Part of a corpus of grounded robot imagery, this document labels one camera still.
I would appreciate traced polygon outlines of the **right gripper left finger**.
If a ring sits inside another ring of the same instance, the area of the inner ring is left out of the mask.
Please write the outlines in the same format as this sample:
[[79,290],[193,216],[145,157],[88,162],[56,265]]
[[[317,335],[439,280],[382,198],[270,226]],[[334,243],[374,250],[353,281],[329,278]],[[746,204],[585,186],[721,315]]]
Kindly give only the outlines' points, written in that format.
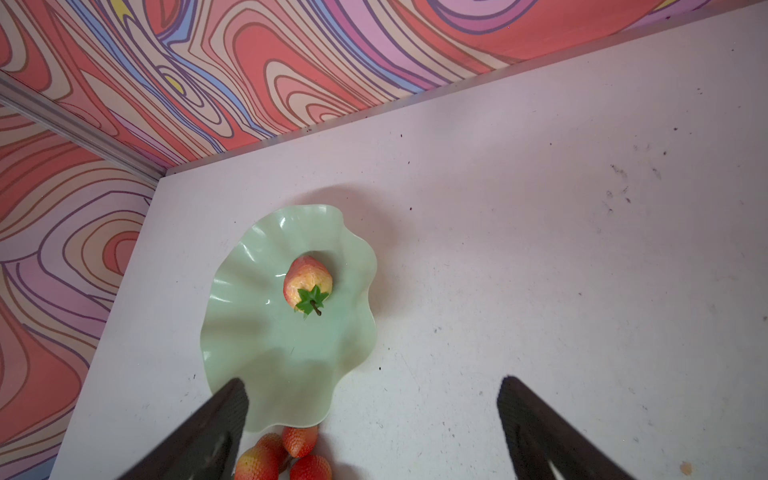
[[228,381],[121,477],[232,479],[248,407],[243,381]]

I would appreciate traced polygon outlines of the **red fake grape bunch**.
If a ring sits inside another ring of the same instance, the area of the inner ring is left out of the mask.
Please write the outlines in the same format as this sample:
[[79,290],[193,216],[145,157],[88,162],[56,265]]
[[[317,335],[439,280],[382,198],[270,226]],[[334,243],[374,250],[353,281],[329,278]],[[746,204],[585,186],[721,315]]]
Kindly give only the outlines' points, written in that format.
[[265,434],[237,460],[233,479],[278,479],[288,472],[291,480],[330,480],[330,462],[313,453],[318,440],[318,426],[285,427],[281,434]]

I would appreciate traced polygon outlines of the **red fake strawberry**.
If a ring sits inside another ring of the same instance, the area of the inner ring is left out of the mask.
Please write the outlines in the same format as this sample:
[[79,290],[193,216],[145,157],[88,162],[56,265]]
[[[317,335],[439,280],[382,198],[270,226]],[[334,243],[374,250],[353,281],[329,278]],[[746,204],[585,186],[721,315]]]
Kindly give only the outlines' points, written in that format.
[[298,257],[284,277],[283,295],[288,305],[305,317],[323,314],[324,302],[333,291],[329,270],[310,255]]

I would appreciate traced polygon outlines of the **green wavy fruit bowl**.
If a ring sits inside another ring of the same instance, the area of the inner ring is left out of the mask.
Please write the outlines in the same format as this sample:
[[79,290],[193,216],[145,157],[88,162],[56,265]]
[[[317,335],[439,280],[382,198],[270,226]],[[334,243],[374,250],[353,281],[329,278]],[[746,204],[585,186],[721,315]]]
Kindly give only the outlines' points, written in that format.
[[[317,312],[295,310],[283,294],[290,265],[304,255],[333,279]],[[327,417],[340,380],[376,345],[376,272],[372,247],[330,205],[277,210],[232,247],[213,277],[200,349],[212,392],[243,382],[247,431],[312,427]]]

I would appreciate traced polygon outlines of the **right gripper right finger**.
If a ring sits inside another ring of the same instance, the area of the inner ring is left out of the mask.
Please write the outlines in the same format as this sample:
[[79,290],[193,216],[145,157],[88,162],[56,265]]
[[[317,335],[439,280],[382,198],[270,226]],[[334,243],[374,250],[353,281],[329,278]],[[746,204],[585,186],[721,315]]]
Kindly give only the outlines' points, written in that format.
[[518,479],[632,478],[519,378],[502,380],[496,404]]

